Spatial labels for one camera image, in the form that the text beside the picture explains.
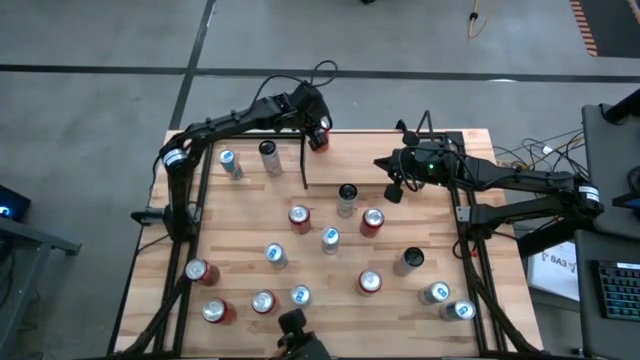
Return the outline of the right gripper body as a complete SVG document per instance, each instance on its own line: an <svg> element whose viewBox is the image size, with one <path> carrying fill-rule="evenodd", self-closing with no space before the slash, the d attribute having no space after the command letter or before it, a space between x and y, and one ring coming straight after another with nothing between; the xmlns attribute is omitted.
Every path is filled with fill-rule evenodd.
<svg viewBox="0 0 640 360"><path fill-rule="evenodd" d="M384 191L384 198L392 203L399 203L403 196L402 186L417 192L419 184L441 186L452 178L453 151L433 138L422 141L416 132L405 132L402 138L403 148L394 149L397 154L398 173L388 175L392 180Z"/></svg>

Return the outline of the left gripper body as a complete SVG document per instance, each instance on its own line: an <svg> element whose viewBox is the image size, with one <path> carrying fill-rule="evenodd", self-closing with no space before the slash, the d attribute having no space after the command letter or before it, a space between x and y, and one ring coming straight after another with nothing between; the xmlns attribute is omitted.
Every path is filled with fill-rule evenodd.
<svg viewBox="0 0 640 360"><path fill-rule="evenodd" d="M323 94L310 83L302 82L296 87L292 92L292 105L297 111L302 129L330 130L333 127L333 120Z"/></svg>

